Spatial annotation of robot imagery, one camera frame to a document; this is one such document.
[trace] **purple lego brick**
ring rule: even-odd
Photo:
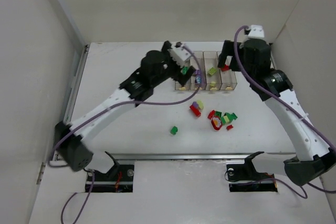
[[[196,69],[195,72],[193,73],[193,76],[198,76],[201,74],[201,71],[199,69]]]
[[[198,103],[197,103],[197,102],[193,102],[193,106],[199,110],[199,107],[200,107],[200,106],[198,106]]]

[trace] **black mount bracket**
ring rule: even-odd
[[[265,173],[259,173],[254,168],[252,159],[264,152],[255,152],[244,159],[243,164],[227,164],[226,172],[229,182],[237,182],[241,180],[257,181],[269,178]]]

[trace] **lego brick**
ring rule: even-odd
[[[203,102],[202,102],[201,100],[197,100],[196,102],[197,102],[197,104],[198,104],[198,108],[199,108],[200,110],[204,109],[204,105],[203,105]]]
[[[174,126],[174,127],[172,127],[172,129],[170,130],[170,133],[172,134],[172,135],[176,135],[176,133],[179,131],[179,129],[176,127],[176,126]]]
[[[224,115],[228,117],[230,122],[232,122],[233,120],[236,120],[238,118],[235,113],[232,113],[232,114],[225,113]]]
[[[233,129],[233,126],[229,125],[228,127],[226,127],[226,129],[229,131],[229,130]]]
[[[199,69],[196,69],[195,72],[193,73],[193,76],[200,76],[201,71]]]
[[[209,85],[210,85],[210,87],[214,88],[214,87],[216,87],[216,82],[212,81]]]
[[[214,110],[212,110],[212,111],[209,113],[209,115],[208,115],[208,119],[211,119],[211,118],[213,118],[213,117],[214,117],[214,115],[215,115],[215,111],[214,111]]]
[[[201,78],[201,76],[200,76],[199,74],[196,75],[195,83],[196,83],[196,84],[201,84],[201,82],[202,82],[202,78]]]
[[[183,67],[182,68],[182,74],[185,75],[188,72],[188,67]]]
[[[200,109],[200,106],[198,105],[197,102],[193,102],[193,106],[194,106],[195,108],[197,108],[198,110]]]
[[[221,111],[215,111],[215,116],[221,118],[221,116],[222,116]]]
[[[223,123],[218,116],[214,116],[213,118],[211,118],[211,124],[213,128],[217,131],[219,131],[221,127],[223,126]]]
[[[208,69],[208,75],[213,76],[215,73],[217,72],[217,70],[214,67],[211,67]]]
[[[224,66],[220,69],[222,72],[229,70],[229,66],[224,64]]]
[[[197,108],[195,108],[192,105],[189,108],[192,110],[192,112],[195,114],[195,116],[197,116],[197,117],[201,116],[201,113],[200,113],[200,111]]]
[[[230,123],[230,119],[226,115],[223,116],[223,119],[224,119],[225,123]]]

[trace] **white wall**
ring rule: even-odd
[[[336,0],[300,0],[273,46],[310,120],[336,145]],[[336,190],[336,168],[323,176]],[[334,216],[336,195],[328,195]]]
[[[66,0],[89,42],[222,41],[261,24],[270,41],[298,0]]]
[[[48,0],[0,0],[0,216],[28,221],[74,48]]]

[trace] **cable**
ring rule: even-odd
[[[265,89],[264,87],[262,87],[261,85],[259,85],[255,80],[253,80],[251,78],[251,76],[246,72],[243,64],[240,61],[239,58],[239,54],[238,54],[238,35],[240,33],[241,30],[248,28],[248,26],[241,26],[235,34],[235,40],[234,40],[234,52],[235,52],[235,57],[239,66],[239,69],[241,71],[241,73],[243,74],[243,76],[247,79],[247,81],[249,83],[251,83],[253,86],[255,86],[257,89],[261,90],[262,92],[264,92],[265,94],[269,95],[270,97],[274,98],[275,100],[277,100],[278,102],[280,102],[283,106],[285,106],[286,108],[288,108],[292,113],[294,113],[294,115],[296,115],[308,128],[310,128],[312,131],[314,131],[316,134],[318,134],[329,146],[330,148],[336,153],[336,148],[335,146],[332,144],[332,142],[327,139],[326,136],[324,136],[322,134],[322,132],[320,132],[317,128],[315,128],[313,125],[311,125],[306,119],[304,119],[299,112],[297,112],[295,109],[293,109],[290,105],[288,105],[286,102],[284,102],[282,99],[278,98],[276,95],[272,94],[271,92],[269,92],[267,89]],[[310,185],[311,187],[322,191],[324,193],[336,193],[336,191],[328,191],[328,190],[324,190],[322,188],[319,188],[317,186],[314,186],[310,183],[308,183],[308,185]]]
[[[80,215],[82,214],[83,210],[84,210],[84,207],[86,205],[86,202],[88,201],[89,199],[89,196],[92,192],[92,189],[93,189],[93,184],[95,183],[94,181],[94,172],[91,170],[90,173],[92,174],[92,183],[90,185],[90,189],[88,191],[88,194],[84,200],[84,203],[82,205],[82,207],[80,208],[79,212],[78,212],[78,215],[77,217],[75,218],[75,221],[72,223],[72,224],[76,224],[77,220],[79,219]],[[64,211],[65,211],[65,208],[67,207],[68,203],[71,201],[71,199],[76,195],[77,193],[74,193],[73,195],[70,196],[70,198],[67,200],[67,202],[65,202],[64,206],[63,206],[63,209],[62,209],[62,212],[61,212],[61,224],[65,224],[64,223],[64,220],[63,220],[63,215],[64,215]]]
[[[187,45],[183,45],[183,48],[184,48],[185,50],[187,50],[187,51],[191,54],[191,56],[195,59],[196,64],[197,64],[197,66],[198,66],[198,69],[199,69],[200,72],[201,72],[200,76],[201,76],[201,82],[202,82],[202,81],[203,81],[203,80],[202,80],[202,78],[203,78],[203,77],[202,77],[202,76],[203,76],[203,73],[202,73],[202,68],[201,68],[201,65],[200,65],[198,59],[196,58],[194,52],[192,52],[192,51],[189,49],[189,47],[188,47]],[[105,109],[105,110],[99,112],[98,114],[94,115],[93,117],[87,119],[85,122],[83,122],[82,124],[80,124],[79,126],[77,126],[76,128],[74,128],[72,131],[70,131],[70,132],[69,132],[68,134],[66,134],[64,137],[62,137],[61,140],[58,141],[58,143],[57,143],[57,144],[54,146],[54,148],[52,149],[52,151],[51,151],[51,155],[50,155],[50,156],[51,156],[51,157],[53,156],[54,152],[58,149],[58,147],[59,147],[59,146],[60,146],[66,139],[69,138],[69,136],[73,135],[76,131],[78,131],[79,129],[81,129],[81,128],[84,127],[85,125],[89,124],[90,122],[94,121],[94,120],[97,119],[98,117],[104,115],[105,113],[109,112],[110,110],[112,110],[112,109],[114,109],[114,108],[116,108],[116,107],[118,107],[118,106],[125,105],[125,104],[130,104],[130,103],[133,103],[133,104],[147,104],[147,105],[177,105],[177,104],[181,104],[181,103],[184,103],[184,102],[190,100],[192,97],[194,97],[194,96],[198,93],[198,91],[199,91],[199,87],[198,87],[198,88],[195,90],[195,92],[192,93],[189,97],[187,97],[187,98],[185,98],[185,99],[183,99],[183,100],[181,100],[181,101],[177,101],[177,102],[143,102],[143,101],[127,101],[127,102],[120,102],[120,103],[114,104],[114,105],[108,107],[107,109]],[[67,167],[67,166],[68,166],[68,165],[59,165],[59,166],[52,165],[52,164],[50,163],[50,159],[51,159],[51,158],[49,158],[49,160],[47,161],[47,163],[48,163],[48,165],[49,165],[50,167],[58,168],[58,167]]]
[[[322,192],[324,192],[324,193],[326,193],[326,194],[336,194],[336,190],[335,190],[335,191],[325,190],[325,189],[322,189],[322,188],[317,187],[316,185],[313,185],[313,184],[310,183],[310,182],[308,182],[307,184],[308,184],[309,186],[311,186],[312,188],[315,188],[316,190],[318,190],[318,191],[322,191]]]
[[[257,184],[257,183],[260,183],[260,182],[263,182],[263,181],[268,181],[268,180],[278,181],[278,182],[284,184],[285,186],[287,186],[293,193],[295,193],[296,195],[298,195],[302,199],[308,199],[308,194],[307,194],[306,190],[302,186],[300,186],[300,188],[303,191],[304,195],[299,194],[297,191],[295,191],[294,188],[292,188],[286,182],[282,181],[281,179],[277,179],[277,178],[265,178],[265,179],[261,179],[261,180],[258,180],[258,181],[253,181],[253,182],[248,182],[248,183],[242,183],[242,184],[239,184],[239,185],[241,185],[241,186],[248,186],[248,185]]]

